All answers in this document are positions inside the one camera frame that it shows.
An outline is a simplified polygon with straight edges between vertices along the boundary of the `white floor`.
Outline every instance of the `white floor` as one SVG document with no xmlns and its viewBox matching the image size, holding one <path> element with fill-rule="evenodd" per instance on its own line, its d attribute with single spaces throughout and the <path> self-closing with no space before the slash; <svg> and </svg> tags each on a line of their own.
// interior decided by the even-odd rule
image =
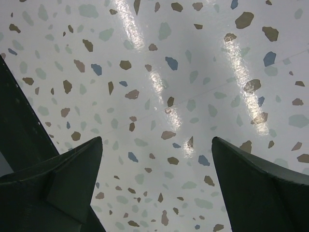
<svg viewBox="0 0 309 232">
<path fill-rule="evenodd" d="M 309 2 L 156 1 L 5 1 L 0 53 L 59 152 L 103 138 L 107 231 L 230 231 L 214 136 L 309 174 Z"/>
</svg>

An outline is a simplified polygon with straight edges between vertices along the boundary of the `speckled floor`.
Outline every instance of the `speckled floor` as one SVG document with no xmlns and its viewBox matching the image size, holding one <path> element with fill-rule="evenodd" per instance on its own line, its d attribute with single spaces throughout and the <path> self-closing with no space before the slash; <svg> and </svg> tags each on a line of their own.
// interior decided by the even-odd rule
<svg viewBox="0 0 309 232">
<path fill-rule="evenodd" d="M 214 136 L 309 174 L 308 1 L 20 0 L 0 19 L 59 152 L 103 138 L 107 231 L 230 231 Z"/>
</svg>

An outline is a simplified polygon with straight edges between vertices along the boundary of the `green speckle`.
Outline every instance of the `green speckle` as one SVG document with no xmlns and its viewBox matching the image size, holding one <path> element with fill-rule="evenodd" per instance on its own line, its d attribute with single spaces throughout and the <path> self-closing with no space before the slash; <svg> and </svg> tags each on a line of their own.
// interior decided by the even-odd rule
<svg viewBox="0 0 309 232">
<path fill-rule="evenodd" d="M 174 175 L 170 172 L 164 172 L 164 176 L 168 179 L 173 179 L 174 178 Z"/>
<path fill-rule="evenodd" d="M 79 14 L 87 18 L 97 18 L 98 12 L 94 5 L 81 5 L 78 7 Z"/>
<path fill-rule="evenodd" d="M 152 131 L 156 126 L 155 120 L 151 121 L 151 126 L 150 126 L 150 130 Z"/>
<path fill-rule="evenodd" d="M 145 103 L 145 110 L 149 110 L 150 108 L 150 99 Z"/>
<path fill-rule="evenodd" d="M 190 99 L 188 100 L 188 103 L 187 103 L 187 110 L 192 112 L 194 111 L 194 109 L 196 108 L 196 102 L 194 99 Z"/>
<path fill-rule="evenodd" d="M 239 106 L 240 104 L 240 95 L 237 95 L 234 100 L 231 102 L 231 106 L 234 108 L 234 107 L 237 107 Z"/>
<path fill-rule="evenodd" d="M 204 80 L 203 80 L 203 85 L 206 85 L 210 81 L 211 81 L 211 79 L 209 77 L 205 77 Z"/>
<path fill-rule="evenodd" d="M 44 107 L 44 106 L 39 106 L 38 108 L 38 112 L 42 115 L 42 116 L 47 116 L 49 115 L 49 111 L 47 109 L 47 107 Z"/>
<path fill-rule="evenodd" d="M 27 69 L 28 69 L 28 65 L 26 62 L 22 61 L 20 64 L 19 64 L 19 70 L 22 74 L 26 74 L 27 73 Z"/>
<path fill-rule="evenodd" d="M 216 117 L 218 110 L 216 109 L 216 107 L 214 107 L 213 105 L 209 104 L 208 105 L 208 112 L 210 114 L 211 117 Z"/>
<path fill-rule="evenodd" d="M 118 141 L 116 141 L 116 142 L 112 145 L 112 149 L 113 149 L 114 151 L 116 151 L 116 150 L 118 150 L 118 148 L 119 148 L 119 143 L 118 143 Z"/>
<path fill-rule="evenodd" d="M 196 79 L 197 79 L 197 76 L 198 76 L 198 71 L 193 71 L 190 73 L 190 84 L 192 84 Z"/>
<path fill-rule="evenodd" d="M 278 69 L 274 66 L 267 66 L 264 69 L 264 72 L 268 75 L 268 76 L 277 76 L 278 75 Z"/>
<path fill-rule="evenodd" d="M 195 204 L 200 208 L 212 209 L 212 203 L 200 198 L 194 199 Z"/>
<path fill-rule="evenodd" d="M 46 72 L 44 72 L 43 69 L 41 68 L 37 68 L 35 70 L 35 73 L 37 74 L 38 78 L 42 79 L 42 80 L 45 80 L 46 79 Z"/>
<path fill-rule="evenodd" d="M 69 5 L 66 5 L 66 13 L 67 13 L 68 15 L 71 14 L 71 7 L 70 7 Z"/>
<path fill-rule="evenodd" d="M 99 114 L 95 114 L 94 119 L 97 123 L 102 125 L 102 120 Z"/>
<path fill-rule="evenodd" d="M 27 13 L 27 11 L 24 11 L 22 13 L 22 17 L 23 19 L 30 25 L 30 26 L 33 26 L 34 25 L 34 22 L 33 20 L 31 19 L 30 15 Z"/>
<path fill-rule="evenodd" d="M 138 207 L 137 205 L 133 205 L 133 206 L 132 206 L 132 211 L 133 211 L 134 213 L 137 213 L 137 212 L 139 211 L 139 207 Z"/>
<path fill-rule="evenodd" d="M 52 34 L 48 34 L 45 36 L 45 39 L 49 40 L 49 41 L 54 41 L 54 36 Z"/>
<path fill-rule="evenodd" d="M 83 84 L 81 84 L 81 85 L 79 86 L 79 93 L 82 94 L 82 95 L 84 95 L 86 92 L 87 92 L 86 87 L 85 87 Z"/>
<path fill-rule="evenodd" d="M 194 117 L 190 120 L 190 123 L 197 123 L 199 121 L 198 117 Z"/>
<path fill-rule="evenodd" d="M 144 174 L 137 174 L 134 179 L 136 183 L 142 185 L 144 183 Z"/>
<path fill-rule="evenodd" d="M 188 181 L 183 184 L 182 189 L 195 189 L 197 187 L 196 183 Z"/>
<path fill-rule="evenodd" d="M 13 43 L 13 47 L 16 50 L 19 50 L 19 51 L 24 50 L 24 47 L 17 40 L 12 40 L 12 43 Z"/>
<path fill-rule="evenodd" d="M 223 99 L 227 97 L 225 93 L 221 93 L 221 92 L 215 92 L 213 95 L 216 99 Z"/>
<path fill-rule="evenodd" d="M 124 46 L 125 46 L 125 48 L 126 48 L 127 50 L 132 50 L 132 49 L 134 49 L 133 43 L 132 43 L 131 41 L 129 41 L 129 40 L 125 40 L 125 41 L 124 41 Z"/>
<path fill-rule="evenodd" d="M 79 27 L 77 28 L 77 33 L 82 32 L 83 29 L 84 29 L 84 26 L 83 25 L 79 25 Z"/>
<path fill-rule="evenodd" d="M 118 120 L 116 118 L 112 119 L 111 126 L 112 126 L 113 129 L 117 129 L 118 128 Z"/>
<path fill-rule="evenodd" d="M 237 125 L 239 125 L 240 127 L 243 125 L 242 119 L 241 119 L 241 117 L 240 117 L 239 114 L 237 115 L 236 123 L 237 123 Z"/>
<path fill-rule="evenodd" d="M 47 21 L 48 20 L 48 14 L 43 4 L 39 7 L 38 16 L 41 20 Z"/>
<path fill-rule="evenodd" d="M 110 28 L 110 29 L 101 31 L 100 34 L 98 35 L 98 37 L 99 37 L 99 39 L 106 42 L 111 38 L 113 32 L 114 32 L 114 29 Z"/>
<path fill-rule="evenodd" d="M 159 29 L 159 40 L 167 39 L 168 36 L 172 33 L 172 30 L 169 27 L 168 23 L 161 23 L 160 29 Z"/>
<path fill-rule="evenodd" d="M 125 230 L 125 226 L 123 224 L 121 224 L 120 222 L 116 222 L 115 223 L 115 226 L 120 229 L 121 231 L 124 231 Z"/>
<path fill-rule="evenodd" d="M 295 12 L 294 18 L 295 18 L 295 19 L 300 19 L 302 15 L 303 15 L 303 10 L 299 8 L 299 9 Z"/>
<path fill-rule="evenodd" d="M 60 71 L 63 71 L 63 67 L 57 61 L 55 61 L 55 65 Z"/>
<path fill-rule="evenodd" d="M 135 142 L 136 146 L 147 146 L 148 145 L 147 142 L 145 142 L 144 140 L 139 139 L 139 138 L 134 139 L 134 142 Z"/>
</svg>

